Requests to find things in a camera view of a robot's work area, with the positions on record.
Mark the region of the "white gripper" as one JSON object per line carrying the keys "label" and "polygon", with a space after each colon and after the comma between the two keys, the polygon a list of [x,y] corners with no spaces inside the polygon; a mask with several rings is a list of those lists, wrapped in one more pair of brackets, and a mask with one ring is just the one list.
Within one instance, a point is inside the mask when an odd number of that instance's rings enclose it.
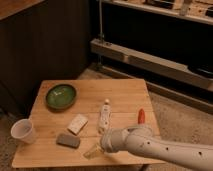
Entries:
{"label": "white gripper", "polygon": [[125,151],[125,140],[128,131],[125,129],[109,129],[100,139],[100,145],[94,144],[87,152],[83,154],[86,159],[93,159],[101,156],[104,151],[107,153],[117,153]]}

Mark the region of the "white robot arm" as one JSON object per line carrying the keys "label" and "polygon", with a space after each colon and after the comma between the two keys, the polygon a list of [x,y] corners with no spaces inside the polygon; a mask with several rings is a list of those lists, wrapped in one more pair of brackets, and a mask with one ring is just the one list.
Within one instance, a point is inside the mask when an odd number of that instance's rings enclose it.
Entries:
{"label": "white robot arm", "polygon": [[106,130],[100,141],[84,153],[84,157],[92,159],[120,151],[196,171],[213,171],[213,146],[158,139],[147,124]]}

